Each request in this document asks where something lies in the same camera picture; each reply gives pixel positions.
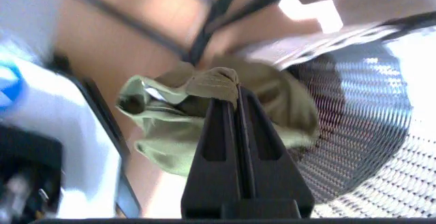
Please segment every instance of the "perforated mesh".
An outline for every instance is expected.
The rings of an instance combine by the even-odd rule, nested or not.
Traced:
[[[316,146],[298,152],[313,217],[436,217],[434,108],[411,104],[405,61],[376,41],[290,69],[320,114]]]

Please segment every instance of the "wooden floor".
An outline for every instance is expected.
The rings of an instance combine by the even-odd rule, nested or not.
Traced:
[[[186,49],[192,44],[210,7],[201,0],[107,1],[169,35]],[[237,10],[246,1],[235,0],[230,10]],[[273,5],[216,33],[199,66],[207,67],[214,54],[249,43],[319,31],[315,19],[294,22]],[[80,0],[63,2],[57,48],[68,55],[78,76],[92,77],[97,83],[131,148],[141,131],[115,109],[119,89],[132,75],[158,76],[174,67],[179,58]],[[134,151],[127,174],[144,217],[180,216],[184,178],[161,172]]]

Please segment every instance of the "olive green fabric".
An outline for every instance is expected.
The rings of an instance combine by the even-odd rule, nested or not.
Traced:
[[[155,79],[134,76],[121,89],[117,107],[142,128],[140,153],[169,173],[187,176],[210,99],[236,108],[239,83],[258,96],[287,148],[312,145],[318,117],[305,87],[286,71],[238,57],[215,57],[207,71],[180,62]]]

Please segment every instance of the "mesh basket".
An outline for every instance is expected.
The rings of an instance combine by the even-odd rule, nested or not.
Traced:
[[[316,145],[292,151],[317,202],[313,218],[436,217],[432,42],[434,29],[421,29],[288,69],[320,115]]]

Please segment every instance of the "folded fabric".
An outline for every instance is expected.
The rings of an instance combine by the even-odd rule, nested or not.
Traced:
[[[254,92],[287,148],[309,146],[318,134],[315,104],[287,72],[231,56],[215,57],[196,71],[180,62],[155,79],[134,76],[121,89],[117,107],[144,132],[136,149],[172,174],[187,176],[211,98],[236,108],[237,84]]]

